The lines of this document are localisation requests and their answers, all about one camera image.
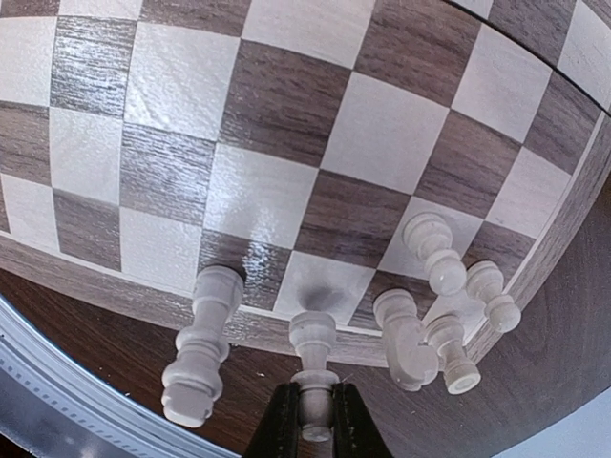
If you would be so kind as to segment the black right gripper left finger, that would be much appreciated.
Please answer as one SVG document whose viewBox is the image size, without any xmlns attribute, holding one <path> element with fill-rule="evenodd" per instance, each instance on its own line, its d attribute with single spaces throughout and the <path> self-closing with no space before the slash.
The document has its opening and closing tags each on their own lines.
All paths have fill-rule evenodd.
<svg viewBox="0 0 611 458">
<path fill-rule="evenodd" d="M 297 383 L 278 385 L 265 409 L 243 458 L 296 458 L 299 441 Z"/>
</svg>

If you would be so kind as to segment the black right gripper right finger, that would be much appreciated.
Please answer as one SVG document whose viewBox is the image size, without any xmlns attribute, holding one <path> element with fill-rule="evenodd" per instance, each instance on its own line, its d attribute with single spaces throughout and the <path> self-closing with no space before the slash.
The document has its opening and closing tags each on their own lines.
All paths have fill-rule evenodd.
<svg viewBox="0 0 611 458">
<path fill-rule="evenodd" d="M 333 456 L 393 457 L 354 384 L 333 387 Z"/>
</svg>

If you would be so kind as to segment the white chess knight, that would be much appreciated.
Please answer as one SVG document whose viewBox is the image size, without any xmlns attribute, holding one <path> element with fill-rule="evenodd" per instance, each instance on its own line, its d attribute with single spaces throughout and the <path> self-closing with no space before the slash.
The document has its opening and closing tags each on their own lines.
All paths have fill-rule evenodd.
<svg viewBox="0 0 611 458">
<path fill-rule="evenodd" d="M 417 317 L 411 293 L 394 288 L 373 302 L 373 312 L 382 329 L 382 341 L 392 380 L 406 391 L 419 391 L 439 372 L 436 351 L 424 343 L 425 326 Z"/>
</svg>

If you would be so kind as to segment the white chess queen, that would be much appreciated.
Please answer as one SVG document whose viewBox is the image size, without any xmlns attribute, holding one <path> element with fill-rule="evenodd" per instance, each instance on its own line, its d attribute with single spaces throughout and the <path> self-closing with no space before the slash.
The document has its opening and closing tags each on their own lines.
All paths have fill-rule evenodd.
<svg viewBox="0 0 611 458">
<path fill-rule="evenodd" d="M 196 278 L 194 320 L 176 337 L 176 359 L 162 373 L 161 402 L 167 420 L 198 428 L 222 394 L 221 364 L 230 345 L 223 330 L 242 303 L 243 280 L 228 267 L 213 265 Z"/>
</svg>

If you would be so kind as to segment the white chess pawn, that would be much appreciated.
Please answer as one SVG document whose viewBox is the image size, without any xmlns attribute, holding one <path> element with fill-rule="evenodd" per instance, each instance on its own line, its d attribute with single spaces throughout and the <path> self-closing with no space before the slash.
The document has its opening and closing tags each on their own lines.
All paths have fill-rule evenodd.
<svg viewBox="0 0 611 458">
<path fill-rule="evenodd" d="M 484 317 L 500 334 L 514 330 L 521 320 L 521 310 L 514 298 L 503 292 L 503 287 L 503 273 L 491 260 L 479 261 L 467 270 L 467 295 L 484 303 Z"/>
<path fill-rule="evenodd" d="M 302 437 L 321 443 L 332 437 L 332 388 L 339 377 L 327 370 L 327 357 L 336 342 L 336 323 L 328 313 L 306 311 L 289 324 L 289 341 L 301 359 L 302 370 L 291 378 L 299 385 L 299 423 Z"/>
</svg>

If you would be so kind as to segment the white chess piece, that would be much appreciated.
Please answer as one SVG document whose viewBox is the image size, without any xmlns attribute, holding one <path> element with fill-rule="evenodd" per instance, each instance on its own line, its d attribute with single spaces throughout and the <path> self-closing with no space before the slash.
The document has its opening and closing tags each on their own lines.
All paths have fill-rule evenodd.
<svg viewBox="0 0 611 458">
<path fill-rule="evenodd" d="M 455 314 L 439 316 L 426 327 L 426 341 L 442 361 L 440 371 L 451 395 L 464 394 L 481 381 L 481 374 L 463 345 L 464 334 Z"/>
</svg>

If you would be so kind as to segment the white chess bishop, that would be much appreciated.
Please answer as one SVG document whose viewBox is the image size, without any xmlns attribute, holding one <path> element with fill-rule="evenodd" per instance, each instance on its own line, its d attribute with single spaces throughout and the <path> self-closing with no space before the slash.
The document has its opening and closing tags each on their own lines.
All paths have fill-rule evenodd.
<svg viewBox="0 0 611 458">
<path fill-rule="evenodd" d="M 467 281 L 467 269 L 453 248 L 453 232 L 436 213 L 421 213 L 406 224 L 402 241 L 423 263 L 429 286 L 438 296 L 461 291 Z"/>
</svg>

